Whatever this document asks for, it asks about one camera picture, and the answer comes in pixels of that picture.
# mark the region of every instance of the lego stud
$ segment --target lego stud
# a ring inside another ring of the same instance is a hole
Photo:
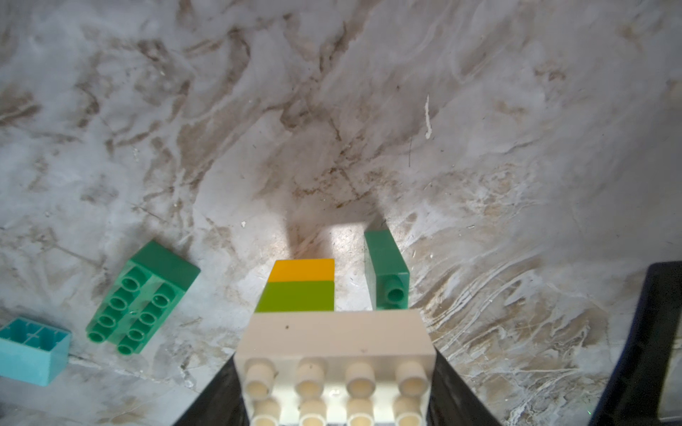
[[[161,308],[168,306],[170,301],[175,297],[175,292],[168,284],[162,284],[154,296],[151,298],[151,302]]]
[[[133,268],[121,280],[121,287],[129,292],[136,292],[147,282],[147,277],[139,268]]]
[[[275,381],[275,370],[265,363],[253,364],[246,372],[244,392],[255,401],[270,396]]]
[[[325,388],[325,370],[315,362],[305,362],[296,370],[296,393],[302,398],[319,398]]]
[[[355,363],[346,369],[346,390],[351,397],[369,398],[375,388],[374,369],[371,365]]]
[[[397,305],[405,298],[405,291],[402,288],[402,282],[397,277],[391,277],[384,285],[384,296],[389,303]]]
[[[150,329],[150,326],[138,320],[132,326],[130,326],[130,330],[128,330],[128,337],[134,341],[142,341]]]
[[[143,324],[146,325],[153,325],[156,320],[161,318],[161,315],[164,312],[159,308],[154,306],[151,303],[148,303],[147,306],[142,310],[142,313],[140,314],[140,321]]]
[[[421,409],[417,398],[400,397],[393,405],[396,426],[421,426]]]
[[[396,382],[400,393],[406,397],[421,397],[428,388],[424,368],[416,361],[407,361],[398,366]]]
[[[301,404],[299,426],[326,426],[327,406],[319,399],[309,399]]]
[[[129,337],[124,337],[119,345],[116,347],[118,349],[119,354],[121,355],[130,355],[131,353],[135,352],[135,349],[140,346],[139,341],[134,341],[133,339],[130,339]]]
[[[251,426],[278,426],[280,424],[280,404],[274,399],[258,401],[254,404]]]
[[[88,333],[87,338],[94,343],[102,343],[107,337],[111,335],[113,329],[102,326],[101,324],[95,324],[95,326]]]
[[[348,426],[374,426],[374,407],[369,399],[351,399],[346,413]]]
[[[113,327],[122,317],[123,312],[117,311],[111,306],[107,306],[104,312],[100,314],[100,317],[97,318],[97,322],[105,327]]]
[[[120,288],[109,299],[109,305],[117,311],[125,311],[133,299],[135,299],[135,296],[131,292],[125,288]]]

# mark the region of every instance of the teal lego brick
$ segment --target teal lego brick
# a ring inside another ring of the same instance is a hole
[[[365,232],[365,278],[374,309],[408,308],[410,271],[391,231]]]
[[[47,386],[66,367],[71,333],[26,318],[0,329],[0,376]]]
[[[199,275],[199,268],[150,241],[125,264],[86,327],[95,343],[138,354]]]

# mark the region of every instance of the yellow lego brick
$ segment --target yellow lego brick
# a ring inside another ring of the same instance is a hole
[[[277,260],[267,282],[333,281],[334,259]]]

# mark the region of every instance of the black object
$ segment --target black object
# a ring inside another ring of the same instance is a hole
[[[682,425],[658,420],[658,405],[682,309],[682,262],[652,264],[627,343],[589,426]]]
[[[175,426],[249,426],[234,357],[222,366]]]
[[[682,262],[652,264],[627,343],[589,426],[682,426],[663,423],[658,404],[682,310]],[[499,426],[445,357],[436,351],[428,426]],[[232,358],[175,426],[248,426]]]

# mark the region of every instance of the stacked lego bricks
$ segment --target stacked lego bricks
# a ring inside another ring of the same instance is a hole
[[[256,313],[334,310],[334,259],[278,260]]]
[[[199,268],[155,241],[125,264],[86,327],[95,343],[109,341],[122,355],[138,354],[199,274]]]
[[[409,273],[383,242],[375,283],[400,291],[392,310],[334,312],[332,259],[275,263],[235,353],[253,426],[421,424],[436,354],[419,312],[400,309]]]

